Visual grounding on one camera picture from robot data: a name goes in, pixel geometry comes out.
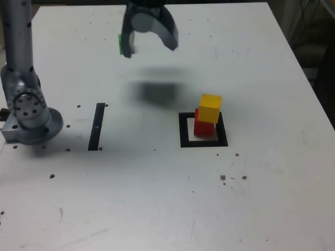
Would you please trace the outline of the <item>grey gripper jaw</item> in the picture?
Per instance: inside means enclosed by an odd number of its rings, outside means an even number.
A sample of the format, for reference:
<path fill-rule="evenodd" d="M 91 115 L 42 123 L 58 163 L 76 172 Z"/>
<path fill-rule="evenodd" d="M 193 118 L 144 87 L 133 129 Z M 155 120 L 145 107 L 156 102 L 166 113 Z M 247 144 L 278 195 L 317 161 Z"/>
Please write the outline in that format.
<path fill-rule="evenodd" d="M 131 25 L 136 32 L 155 33 L 164 46 L 171 51 L 178 47 L 178 30 L 175 21 L 164 6 L 157 8 L 136 6 Z"/>
<path fill-rule="evenodd" d="M 132 25 L 132 19 L 135 15 L 136 7 L 135 4 L 127 5 L 122 23 L 122 51 L 126 58 L 131 58 L 132 54 L 131 36 L 135 31 Z"/>

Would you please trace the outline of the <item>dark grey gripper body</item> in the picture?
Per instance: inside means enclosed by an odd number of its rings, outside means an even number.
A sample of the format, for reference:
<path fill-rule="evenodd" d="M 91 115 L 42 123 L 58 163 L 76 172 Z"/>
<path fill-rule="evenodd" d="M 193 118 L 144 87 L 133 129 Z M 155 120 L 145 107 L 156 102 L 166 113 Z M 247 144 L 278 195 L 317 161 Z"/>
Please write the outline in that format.
<path fill-rule="evenodd" d="M 137 5 L 135 3 L 128 4 L 128 9 L 129 10 L 133 9 L 134 12 L 159 12 L 162 7 L 164 7 L 164 5 L 141 6 L 141 5 Z"/>

